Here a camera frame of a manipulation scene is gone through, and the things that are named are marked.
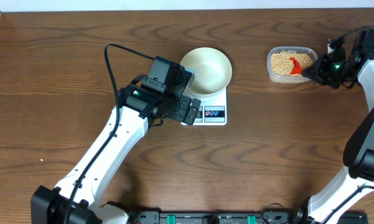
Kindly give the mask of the red measuring scoop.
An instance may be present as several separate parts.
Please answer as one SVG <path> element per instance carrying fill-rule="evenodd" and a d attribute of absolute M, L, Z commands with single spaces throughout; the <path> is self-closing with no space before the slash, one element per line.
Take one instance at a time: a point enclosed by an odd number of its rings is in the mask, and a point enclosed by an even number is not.
<path fill-rule="evenodd" d="M 290 57 L 289 58 L 293 64 L 294 64 L 294 67 L 290 73 L 291 76 L 301 76 L 302 75 L 302 71 L 303 71 L 303 68 L 300 66 L 300 63 L 294 58 L 294 57 Z"/>

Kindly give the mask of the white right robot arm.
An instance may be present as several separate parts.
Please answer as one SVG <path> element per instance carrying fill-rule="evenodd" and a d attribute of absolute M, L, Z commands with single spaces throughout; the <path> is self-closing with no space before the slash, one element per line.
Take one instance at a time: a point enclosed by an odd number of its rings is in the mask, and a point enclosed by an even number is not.
<path fill-rule="evenodd" d="M 356 202 L 374 191 L 374 26 L 354 29 L 356 38 L 346 55 L 345 37 L 331 40 L 327 54 L 302 71 L 320 85 L 364 90 L 369 113 L 348 140 L 343 167 L 318 193 L 298 210 L 296 223 L 337 223 Z"/>

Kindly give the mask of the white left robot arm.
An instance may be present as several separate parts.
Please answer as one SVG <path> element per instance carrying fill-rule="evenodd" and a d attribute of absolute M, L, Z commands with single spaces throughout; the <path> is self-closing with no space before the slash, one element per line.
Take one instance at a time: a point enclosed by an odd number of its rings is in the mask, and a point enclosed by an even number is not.
<path fill-rule="evenodd" d="M 30 207 L 33 223 L 127 223 L 129 214 L 102 205 L 106 188 L 133 146 L 166 118 L 191 125 L 200 100 L 184 95 L 194 71 L 156 57 L 147 75 L 121 88 L 110 118 L 77 165 L 53 189 L 40 186 Z"/>

